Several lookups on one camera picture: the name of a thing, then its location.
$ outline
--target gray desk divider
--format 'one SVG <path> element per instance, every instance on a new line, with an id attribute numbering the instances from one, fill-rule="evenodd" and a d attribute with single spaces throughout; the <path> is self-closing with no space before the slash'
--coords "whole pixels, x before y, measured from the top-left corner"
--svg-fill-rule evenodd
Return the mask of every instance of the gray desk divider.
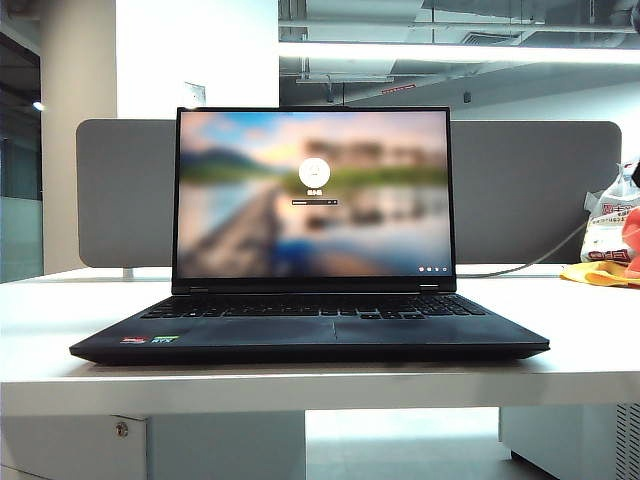
<path id="1" fill-rule="evenodd" d="M 80 257 L 92 267 L 171 265 L 172 120 L 92 119 L 77 130 Z M 537 258 L 586 219 L 616 175 L 611 122 L 454 121 L 458 263 Z M 582 236 L 550 262 L 577 262 Z"/>

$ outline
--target laptop bezel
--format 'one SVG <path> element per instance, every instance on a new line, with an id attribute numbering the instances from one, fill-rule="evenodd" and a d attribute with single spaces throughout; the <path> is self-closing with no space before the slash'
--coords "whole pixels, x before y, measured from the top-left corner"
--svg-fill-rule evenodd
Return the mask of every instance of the laptop bezel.
<path id="1" fill-rule="evenodd" d="M 239 277 L 239 278 L 181 278 L 178 276 L 178 209 L 180 191 L 180 124 L 185 112 L 444 112 L 447 136 L 447 183 L 451 269 L 449 275 L 412 275 L 378 277 Z M 171 292 L 174 295 L 210 293 L 380 293 L 380 292 L 455 292 L 456 258 L 451 161 L 451 113 L 449 107 L 179 107 L 176 115 L 176 147 L 173 197 L 173 245 L 171 260 Z"/>

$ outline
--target blurred wallpaper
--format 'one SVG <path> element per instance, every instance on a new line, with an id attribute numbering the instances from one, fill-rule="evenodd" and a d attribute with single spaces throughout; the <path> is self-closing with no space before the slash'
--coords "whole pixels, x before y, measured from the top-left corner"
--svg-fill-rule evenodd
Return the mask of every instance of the blurred wallpaper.
<path id="1" fill-rule="evenodd" d="M 183 112 L 178 274 L 443 275 L 444 112 Z"/>

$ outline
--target ceiling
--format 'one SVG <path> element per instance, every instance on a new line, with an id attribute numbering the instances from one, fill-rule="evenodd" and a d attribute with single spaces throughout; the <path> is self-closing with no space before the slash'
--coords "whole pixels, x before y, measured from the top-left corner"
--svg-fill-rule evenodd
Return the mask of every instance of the ceiling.
<path id="1" fill-rule="evenodd" d="M 630 25 L 634 4 L 635 0 L 279 0 L 279 36 L 280 41 L 293 42 L 639 48 L 640 36 Z M 637 76 L 634 68 L 623 68 L 611 81 Z M 523 77 L 526 82 L 558 76 L 566 83 L 572 73 L 588 88 L 601 84 L 607 69 L 282 58 L 280 101 L 326 105 L 341 103 L 344 96 L 346 102 L 362 102 L 398 87 L 426 95 L 442 92 L 447 84 L 479 87 L 521 82 Z"/>

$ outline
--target air vent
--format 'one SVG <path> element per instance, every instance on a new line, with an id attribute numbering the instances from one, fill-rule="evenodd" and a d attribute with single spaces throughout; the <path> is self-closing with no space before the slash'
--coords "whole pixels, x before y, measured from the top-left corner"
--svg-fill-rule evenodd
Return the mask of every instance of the air vent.
<path id="1" fill-rule="evenodd" d="M 616 412 L 616 480 L 640 480 L 640 404 Z"/>
<path id="2" fill-rule="evenodd" d="M 518 38 L 518 35 L 470 32 L 462 40 L 465 45 L 494 45 Z"/>

